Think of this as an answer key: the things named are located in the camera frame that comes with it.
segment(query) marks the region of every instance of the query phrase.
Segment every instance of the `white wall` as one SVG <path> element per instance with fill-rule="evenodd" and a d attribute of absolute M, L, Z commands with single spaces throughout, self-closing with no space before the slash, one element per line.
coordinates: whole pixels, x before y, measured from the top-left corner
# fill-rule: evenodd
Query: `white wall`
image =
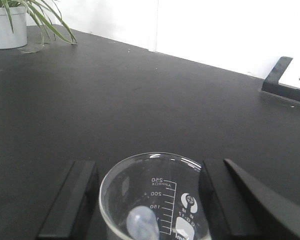
<path fill-rule="evenodd" d="M 160 0 L 156 50 L 265 78 L 300 54 L 300 0 Z"/>
<path fill-rule="evenodd" d="M 57 4 L 70 28 L 147 48 L 151 1 L 60 0 Z"/>
<path fill-rule="evenodd" d="M 300 55 L 300 0 L 60 0 L 57 4 L 73 29 L 260 78 L 268 75 L 279 57 Z"/>

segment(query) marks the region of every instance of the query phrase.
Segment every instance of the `beaker logo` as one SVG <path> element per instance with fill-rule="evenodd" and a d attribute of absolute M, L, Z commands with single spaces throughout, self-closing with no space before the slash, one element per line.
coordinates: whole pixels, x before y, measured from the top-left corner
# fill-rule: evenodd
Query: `beaker logo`
<path fill-rule="evenodd" d="M 183 206 L 187 209 L 190 208 L 190 212 L 192 214 L 196 213 L 198 211 L 198 204 L 196 199 L 191 196 L 189 193 L 184 193 L 181 196 L 181 202 Z"/>

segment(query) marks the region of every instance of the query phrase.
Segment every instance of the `white object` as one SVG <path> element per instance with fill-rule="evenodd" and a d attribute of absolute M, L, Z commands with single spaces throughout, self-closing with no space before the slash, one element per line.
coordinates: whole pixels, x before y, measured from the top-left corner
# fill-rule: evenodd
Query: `white object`
<path fill-rule="evenodd" d="M 13 30 L 11 30 L 6 9 L 0 7 L 0 49 L 19 48 L 27 44 L 26 8 L 11 7 Z"/>
<path fill-rule="evenodd" d="M 178 240 L 194 240 L 195 230 L 194 228 L 184 220 L 182 217 L 178 216 L 176 218 L 175 230 L 178 234 L 182 235 L 182 238 L 175 236 Z"/>
<path fill-rule="evenodd" d="M 292 59 L 281 76 L 279 85 L 300 90 L 300 57 Z"/>
<path fill-rule="evenodd" d="M 129 212 L 126 228 L 135 240 L 159 240 L 156 215 L 147 206 L 137 206 Z"/>

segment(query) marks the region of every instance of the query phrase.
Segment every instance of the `green leaf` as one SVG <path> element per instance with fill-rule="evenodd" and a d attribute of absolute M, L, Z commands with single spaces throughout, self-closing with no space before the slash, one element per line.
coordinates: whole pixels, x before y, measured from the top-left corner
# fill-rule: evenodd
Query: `green leaf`
<path fill-rule="evenodd" d="M 9 4 L 8 4 L 8 0 L 2 0 L 2 4 L 3 4 L 3 6 L 6 10 L 6 14 L 8 15 L 11 30 L 12 30 L 12 32 L 14 32 L 14 25 L 12 24 L 12 17 L 11 17 L 11 12 L 10 12 L 10 7 L 9 7 Z"/>
<path fill-rule="evenodd" d="M 28 4 L 28 7 L 32 10 L 32 12 L 38 17 L 40 21 L 42 21 L 55 35 L 57 35 L 60 39 L 65 41 L 66 43 L 73 44 L 70 40 L 66 39 L 60 32 L 58 32 L 55 27 L 47 21 L 47 19 L 31 4 Z"/>
<path fill-rule="evenodd" d="M 45 0 L 41 0 L 41 2 L 43 2 L 43 3 L 46 5 L 46 7 L 49 8 L 50 12 L 53 13 L 54 16 L 59 20 L 59 22 L 65 27 L 65 29 L 67 30 L 67 32 L 70 34 L 70 37 L 71 37 L 72 42 L 74 42 L 74 41 L 77 42 L 77 39 L 76 39 L 76 37 L 73 35 L 71 29 L 70 29 L 70 28 L 68 27 L 68 25 L 62 20 L 61 13 L 60 13 L 60 10 L 59 10 L 58 6 L 55 4 L 55 5 L 57 6 L 57 9 L 58 9 L 59 13 L 60 13 L 60 16 L 55 12 L 55 10 L 54 10 L 52 7 L 50 7 L 50 6 L 46 3 Z"/>

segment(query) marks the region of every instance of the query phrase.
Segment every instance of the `black bracket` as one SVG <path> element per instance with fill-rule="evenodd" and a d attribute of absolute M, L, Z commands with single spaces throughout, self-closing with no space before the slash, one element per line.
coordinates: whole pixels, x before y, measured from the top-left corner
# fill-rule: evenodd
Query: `black bracket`
<path fill-rule="evenodd" d="M 275 64 L 271 72 L 263 81 L 262 91 L 275 94 L 288 99 L 293 99 L 300 102 L 300 90 L 291 87 L 279 85 L 279 80 L 284 74 L 285 70 L 291 63 L 292 58 L 282 56 Z"/>
<path fill-rule="evenodd" d="M 229 159 L 203 161 L 199 193 L 213 240 L 300 240 L 300 206 Z"/>

